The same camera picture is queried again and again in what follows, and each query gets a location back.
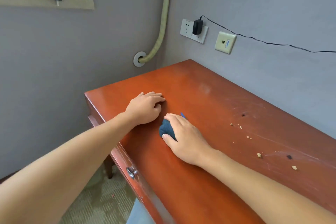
drawer knob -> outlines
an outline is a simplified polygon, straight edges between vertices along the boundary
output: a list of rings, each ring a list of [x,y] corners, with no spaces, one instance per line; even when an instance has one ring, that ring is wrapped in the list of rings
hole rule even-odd
[[[133,180],[135,179],[135,174],[137,173],[136,170],[134,170],[132,167],[127,167],[126,168],[129,177],[131,177]]]

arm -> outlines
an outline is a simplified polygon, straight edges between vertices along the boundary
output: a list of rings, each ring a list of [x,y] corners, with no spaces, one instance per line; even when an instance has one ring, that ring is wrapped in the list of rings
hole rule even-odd
[[[165,99],[154,92],[126,111],[17,172],[0,186],[0,223],[57,223],[116,144],[136,125],[155,120]]]
[[[183,161],[215,176],[244,200],[267,224],[332,224],[336,216],[290,188],[212,149],[199,130],[175,114],[167,114],[177,141],[162,138]]]

flexible hose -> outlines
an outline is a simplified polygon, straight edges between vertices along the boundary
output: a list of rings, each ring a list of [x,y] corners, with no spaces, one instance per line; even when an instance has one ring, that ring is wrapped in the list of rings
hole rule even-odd
[[[138,61],[140,63],[146,63],[149,60],[151,60],[155,56],[155,54],[157,53],[159,48],[161,47],[161,44],[162,44],[163,38],[165,37],[165,32],[166,32],[168,8],[169,8],[169,0],[163,0],[162,14],[161,14],[161,26],[160,26],[159,36],[157,37],[157,40],[154,44],[154,47],[149,52],[149,54],[146,57],[138,59]]]

beige carpet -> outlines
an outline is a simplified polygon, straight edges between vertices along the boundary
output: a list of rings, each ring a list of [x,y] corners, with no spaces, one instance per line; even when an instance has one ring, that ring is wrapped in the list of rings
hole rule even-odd
[[[108,179],[101,166],[63,215],[59,224],[124,224],[135,195],[116,166]]]

black power adapter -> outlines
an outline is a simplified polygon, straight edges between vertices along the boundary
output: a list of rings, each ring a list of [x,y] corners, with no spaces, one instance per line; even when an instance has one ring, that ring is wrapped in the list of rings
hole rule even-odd
[[[201,20],[201,19],[195,20],[194,21],[194,27],[192,29],[192,33],[194,35],[199,35],[200,33],[202,33],[202,27],[203,27],[203,20]]]

